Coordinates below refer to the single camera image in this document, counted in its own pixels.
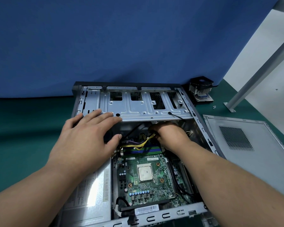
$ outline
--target hand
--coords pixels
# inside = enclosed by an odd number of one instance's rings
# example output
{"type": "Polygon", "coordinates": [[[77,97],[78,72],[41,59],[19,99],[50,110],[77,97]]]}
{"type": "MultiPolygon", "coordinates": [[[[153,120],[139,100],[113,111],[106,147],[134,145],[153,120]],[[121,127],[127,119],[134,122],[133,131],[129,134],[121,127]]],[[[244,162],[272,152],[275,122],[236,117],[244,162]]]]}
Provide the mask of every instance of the hand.
{"type": "Polygon", "coordinates": [[[103,136],[122,119],[113,117],[111,112],[102,115],[100,113],[101,109],[97,109],[85,117],[80,113],[68,119],[46,165],[60,167],[63,172],[76,177],[85,177],[109,159],[122,135],[116,134],[107,144],[104,144],[103,136]]]}
{"type": "Polygon", "coordinates": [[[148,130],[158,132],[156,138],[160,144],[175,154],[183,145],[191,142],[185,131],[173,122],[160,122],[150,126],[148,130]]]}

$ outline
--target green work surface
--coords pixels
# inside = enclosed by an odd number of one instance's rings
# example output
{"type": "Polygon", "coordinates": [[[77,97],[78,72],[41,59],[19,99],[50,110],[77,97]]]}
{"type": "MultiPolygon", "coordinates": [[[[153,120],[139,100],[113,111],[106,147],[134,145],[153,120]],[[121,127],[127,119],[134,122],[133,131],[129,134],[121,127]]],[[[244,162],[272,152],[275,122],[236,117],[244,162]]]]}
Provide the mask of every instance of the green work surface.
{"type": "MultiPolygon", "coordinates": [[[[223,105],[236,91],[222,80],[211,91],[214,103],[197,105],[207,115],[267,121],[250,103],[243,100],[236,113],[223,105]]],[[[74,106],[73,97],[0,99],[0,191],[43,167],[74,106]]],[[[284,144],[284,135],[269,126],[284,144]]],[[[202,226],[199,218],[183,218],[176,225],[202,226]]],[[[169,221],[164,226],[173,226],[169,221]]]]}

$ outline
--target white wall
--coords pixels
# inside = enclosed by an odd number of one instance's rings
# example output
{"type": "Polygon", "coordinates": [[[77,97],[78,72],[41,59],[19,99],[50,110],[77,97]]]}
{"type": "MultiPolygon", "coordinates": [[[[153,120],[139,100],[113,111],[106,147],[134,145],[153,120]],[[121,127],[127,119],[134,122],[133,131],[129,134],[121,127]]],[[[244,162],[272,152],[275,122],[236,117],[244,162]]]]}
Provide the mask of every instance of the white wall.
{"type": "MultiPolygon", "coordinates": [[[[272,10],[224,79],[240,90],[283,42],[284,13],[272,10]]],[[[284,134],[284,61],[246,99],[284,134]]]]}

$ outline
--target left hand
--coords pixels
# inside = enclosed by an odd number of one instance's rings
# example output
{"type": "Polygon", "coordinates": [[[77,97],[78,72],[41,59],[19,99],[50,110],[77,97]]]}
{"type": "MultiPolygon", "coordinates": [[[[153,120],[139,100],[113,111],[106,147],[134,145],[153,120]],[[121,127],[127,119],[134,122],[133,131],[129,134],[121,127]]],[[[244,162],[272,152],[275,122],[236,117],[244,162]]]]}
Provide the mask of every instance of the left hand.
{"type": "Polygon", "coordinates": [[[113,117],[112,112],[100,113],[101,109],[98,109],[85,117],[80,113],[68,119],[46,165],[59,167],[63,172],[75,174],[76,177],[85,177],[109,159],[122,135],[116,134],[107,144],[104,144],[103,136],[122,118],[113,117]]]}

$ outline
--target blue backdrop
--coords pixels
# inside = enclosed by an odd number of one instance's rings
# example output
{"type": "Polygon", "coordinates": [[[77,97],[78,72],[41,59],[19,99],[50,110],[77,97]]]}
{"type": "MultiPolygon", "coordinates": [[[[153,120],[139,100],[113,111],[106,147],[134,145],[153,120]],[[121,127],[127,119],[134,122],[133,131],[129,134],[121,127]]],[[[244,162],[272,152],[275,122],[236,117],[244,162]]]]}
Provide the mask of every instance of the blue backdrop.
{"type": "Polygon", "coordinates": [[[75,81],[219,84],[277,0],[0,0],[0,97],[75,81]]]}

